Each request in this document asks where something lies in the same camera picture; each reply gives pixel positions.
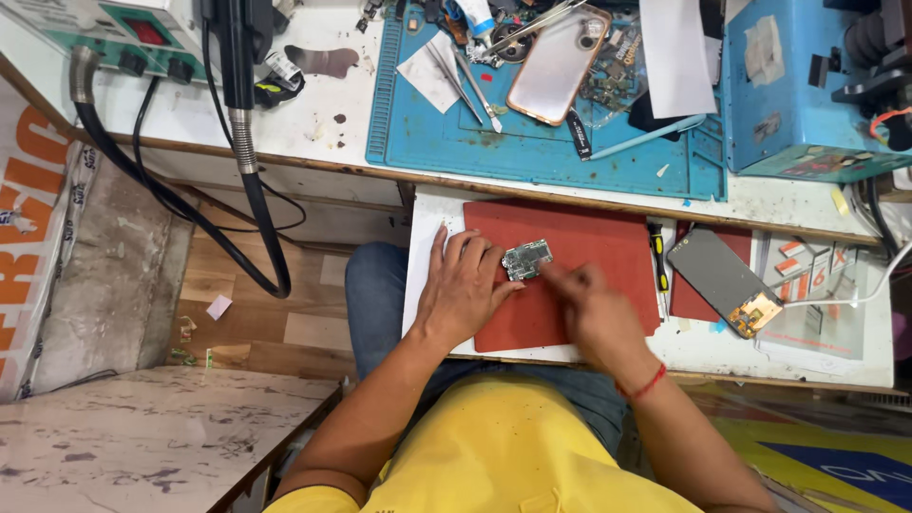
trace yellow-handled screwdriver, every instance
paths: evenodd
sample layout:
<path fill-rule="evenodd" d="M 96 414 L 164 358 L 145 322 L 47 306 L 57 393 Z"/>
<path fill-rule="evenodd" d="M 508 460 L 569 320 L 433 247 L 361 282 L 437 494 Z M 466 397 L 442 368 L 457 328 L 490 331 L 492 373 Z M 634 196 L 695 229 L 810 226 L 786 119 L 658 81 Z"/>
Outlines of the yellow-handled screwdriver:
<path fill-rule="evenodd" d="M 662 302 L 665 305 L 665 318 L 668 318 L 668 300 L 666 294 L 668 287 L 668 275 L 665 274 L 665 259 L 662 257 L 665 247 L 662 245 L 662 225 L 657 223 L 648 223 L 649 245 L 652 247 L 652 256 L 656 259 L 656 282 L 658 291 L 662 293 Z"/>

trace circuit board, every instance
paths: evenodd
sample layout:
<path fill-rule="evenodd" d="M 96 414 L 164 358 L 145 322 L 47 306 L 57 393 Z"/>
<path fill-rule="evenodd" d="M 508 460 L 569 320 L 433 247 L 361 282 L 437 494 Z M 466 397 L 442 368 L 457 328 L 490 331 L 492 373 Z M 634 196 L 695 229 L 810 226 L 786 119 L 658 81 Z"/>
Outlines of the circuit board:
<path fill-rule="evenodd" d="M 506 268 L 510 281 L 519 281 L 538 276 L 538 263 L 541 260 L 545 262 L 554 260 L 554 257 L 551 256 L 551 248 L 544 239 L 508 250 L 503 255 L 501 264 Z"/>

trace blue silicone repair mat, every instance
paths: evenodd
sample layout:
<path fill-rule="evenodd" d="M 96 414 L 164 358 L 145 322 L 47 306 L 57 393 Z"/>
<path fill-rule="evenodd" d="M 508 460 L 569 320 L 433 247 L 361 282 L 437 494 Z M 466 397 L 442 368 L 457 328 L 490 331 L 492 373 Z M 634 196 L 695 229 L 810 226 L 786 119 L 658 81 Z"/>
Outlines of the blue silicone repair mat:
<path fill-rule="evenodd" d="M 418 30 L 403 24 L 416 19 Z M 387 18 L 377 69 L 377 86 L 368 133 L 368 162 L 424 171 L 502 178 L 530 183 L 587 187 L 623 193 L 653 194 L 699 200 L 726 201 L 726 145 L 720 116 L 710 115 L 697 129 L 678 142 L 655 139 L 604 159 L 580 162 L 566 123 L 558 127 L 541 123 L 515 110 L 499 117 L 503 133 L 490 120 L 484 125 L 462 100 L 440 114 L 405 78 L 396 66 L 438 32 L 424 23 L 419 5 L 409 5 L 404 22 Z M 520 65 L 499 69 L 472 64 L 472 74 L 485 98 L 506 104 L 506 95 Z M 482 73 L 493 80 L 481 79 Z M 475 109 L 484 110 L 474 91 L 463 81 Z M 716 90 L 717 102 L 724 109 Z M 576 103 L 585 121 L 592 117 L 587 100 Z M 627 141 L 644 132 L 627 124 L 621 114 L 606 126 L 587 129 L 593 152 Z M 658 171 L 668 164 L 661 177 Z"/>

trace white cable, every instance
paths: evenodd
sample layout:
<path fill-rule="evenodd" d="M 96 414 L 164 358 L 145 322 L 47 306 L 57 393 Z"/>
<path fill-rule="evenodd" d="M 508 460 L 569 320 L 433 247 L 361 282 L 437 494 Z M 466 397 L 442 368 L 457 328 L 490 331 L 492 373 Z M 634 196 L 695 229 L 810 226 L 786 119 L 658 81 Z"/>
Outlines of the white cable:
<path fill-rule="evenodd" d="M 877 282 L 877 287 L 874 288 L 874 292 L 871 292 L 871 295 L 867 298 L 860 299 L 810 299 L 808 301 L 794 301 L 793 303 L 785 303 L 785 308 L 790 309 L 792 307 L 806 307 L 807 305 L 851 305 L 855 303 L 866 303 L 873 298 L 876 298 L 878 294 L 884 289 L 884 285 L 890 281 L 890 274 L 896 269 L 896 266 L 899 265 L 899 262 L 906 256 L 906 253 L 912 249 L 912 240 L 906 242 L 906 245 L 899 250 L 899 253 L 893 257 L 893 260 L 890 261 L 890 265 L 886 267 L 884 275 L 880 278 L 880 281 Z"/>

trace tiled floor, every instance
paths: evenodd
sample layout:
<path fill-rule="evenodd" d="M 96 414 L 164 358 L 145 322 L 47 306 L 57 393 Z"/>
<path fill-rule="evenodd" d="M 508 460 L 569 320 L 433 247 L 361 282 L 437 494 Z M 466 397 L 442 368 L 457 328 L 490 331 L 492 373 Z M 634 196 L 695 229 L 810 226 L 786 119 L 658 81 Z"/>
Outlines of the tiled floor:
<path fill-rule="evenodd" d="M 209 205 L 201 210 L 217 225 L 250 227 Z M 259 234 L 226 234 L 267 276 L 275 278 Z M 354 381 L 344 288 L 348 259 L 287 243 L 282 247 L 292 292 L 287 299 L 276 299 L 197 228 L 171 326 L 171 348 L 196 356 L 197 365 L 205 364 L 206 349 L 212 349 L 214 367 L 340 381 L 347 376 Z M 212 320 L 206 309 L 219 294 L 233 304 L 219 320 Z M 196 324 L 189 342 L 181 342 L 180 326 L 187 324 L 183 316 Z M 168 363 L 181 360 L 169 357 Z"/>

